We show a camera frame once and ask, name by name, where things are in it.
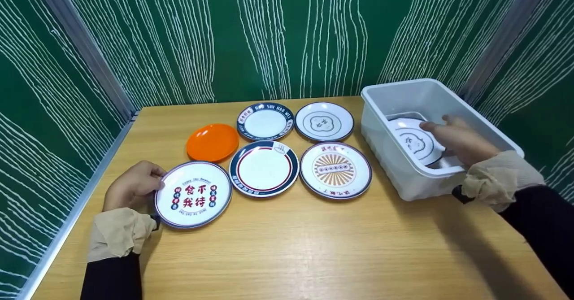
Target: metal frame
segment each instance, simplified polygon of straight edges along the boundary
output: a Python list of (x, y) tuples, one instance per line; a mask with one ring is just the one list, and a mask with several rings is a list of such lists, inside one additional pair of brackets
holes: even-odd
[(70, 0), (44, 0), (62, 25), (72, 43), (78, 49), (80, 56), (98, 80), (113, 105), (125, 121), (129, 120), (135, 112), (135, 107), (127, 97), (119, 81), (113, 74), (96, 44), (84, 20)]
[(467, 82), (459, 91), (459, 96), (466, 102), (469, 104), (474, 102), (480, 89), (486, 83), (486, 79), (494, 72), (506, 51), (518, 38), (540, 1), (514, 0), (490, 43), (482, 52)]
[(54, 262), (54, 259), (62, 248), (62, 245), (64, 245), (64, 242), (68, 238), (68, 235), (72, 231), (72, 228), (76, 224), (80, 214), (82, 214), (84, 207), (88, 203), (88, 200), (90, 200), (94, 189), (98, 185), (113, 156), (117, 152), (117, 149), (119, 149), (119, 146), (122, 144), (123, 139), (126, 137), (127, 132), (129, 132), (132, 124), (133, 121), (127, 123), (121, 132), (119, 132), (119, 135), (117, 135), (111, 147), (109, 147), (109, 150), (107, 151), (106, 155), (104, 155), (102, 161), (98, 165), (98, 168), (90, 178), (90, 181), (88, 181), (88, 185), (86, 185), (86, 188), (84, 188), (84, 191), (82, 194), (80, 194), (80, 197), (76, 201), (76, 205), (72, 208), (72, 211), (64, 221), (60, 231), (50, 243), (45, 254), (34, 268), (34, 271), (32, 271), (28, 277), (26, 283), (22, 286), (20, 294), (18, 294), (16, 297), (17, 300), (29, 300), (33, 296), (43, 277), (46, 275), (48, 269), (52, 265), (52, 262)]

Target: plate inside container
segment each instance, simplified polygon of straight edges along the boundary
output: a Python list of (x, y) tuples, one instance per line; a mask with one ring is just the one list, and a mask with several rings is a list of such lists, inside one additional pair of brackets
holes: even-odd
[(171, 169), (156, 193), (157, 214), (175, 228), (195, 228), (217, 218), (231, 200), (231, 181), (215, 163), (191, 161)]
[(372, 177), (363, 153), (344, 143), (318, 143), (301, 157), (303, 182), (326, 198), (355, 198), (369, 188)]
[(269, 197), (287, 190), (299, 174), (299, 160), (287, 145), (257, 141), (237, 151), (229, 165), (231, 181), (248, 196)]
[(410, 149), (423, 165), (430, 165), (442, 157), (445, 148), (431, 133), (421, 130), (419, 127), (421, 122), (423, 121), (406, 117), (389, 121), (391, 128), (396, 131), (400, 144)]
[(217, 162), (229, 157), (239, 145), (237, 131), (226, 124), (209, 124), (193, 132), (185, 145), (193, 160)]
[(277, 140), (293, 129), (293, 113), (282, 104), (252, 104), (237, 117), (237, 131), (254, 140)]
[(349, 136), (355, 121), (338, 104), (316, 102), (304, 106), (295, 116), (295, 126), (303, 136), (315, 141), (338, 141)]

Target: sleeve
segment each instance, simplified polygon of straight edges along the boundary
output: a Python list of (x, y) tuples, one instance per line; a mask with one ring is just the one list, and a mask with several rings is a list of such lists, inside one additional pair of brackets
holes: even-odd
[(524, 236), (552, 278), (574, 299), (574, 206), (547, 186), (519, 190), (500, 213)]
[(139, 253), (156, 227), (151, 216), (129, 208), (96, 215), (80, 298), (140, 300)]
[(502, 152), (470, 167), (461, 193), (486, 203), (520, 233), (574, 299), (574, 206), (547, 187), (536, 169), (514, 151)]

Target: plate with cartoon design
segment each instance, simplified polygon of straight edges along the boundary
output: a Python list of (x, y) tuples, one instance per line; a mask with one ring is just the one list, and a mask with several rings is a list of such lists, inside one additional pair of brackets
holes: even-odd
[(301, 135), (320, 142), (343, 140), (355, 126), (353, 116), (338, 104), (315, 102), (303, 106), (295, 115)]
[(363, 153), (344, 143), (318, 143), (301, 157), (301, 179), (326, 198), (360, 196), (369, 188), (372, 177), (371, 165)]
[(417, 118), (408, 117), (389, 121), (391, 128), (395, 129), (400, 144), (405, 149), (409, 149), (423, 165), (431, 165), (443, 156), (445, 148), (431, 133), (421, 130), (419, 125), (422, 122)]
[(191, 161), (171, 169), (156, 192), (156, 212), (174, 228), (196, 228), (217, 218), (231, 200), (225, 169), (207, 161)]
[(237, 131), (253, 141), (277, 140), (293, 129), (293, 113), (282, 104), (252, 104), (237, 117)]
[(247, 196), (276, 196), (297, 179), (299, 160), (283, 143), (257, 141), (237, 151), (229, 164), (229, 173), (235, 188)]

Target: plate with orange sunburst design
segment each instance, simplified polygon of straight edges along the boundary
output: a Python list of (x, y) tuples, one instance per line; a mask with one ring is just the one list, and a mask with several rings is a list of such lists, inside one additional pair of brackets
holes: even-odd
[(369, 188), (372, 176), (363, 153), (344, 143), (319, 143), (301, 157), (301, 179), (326, 198), (355, 198)]

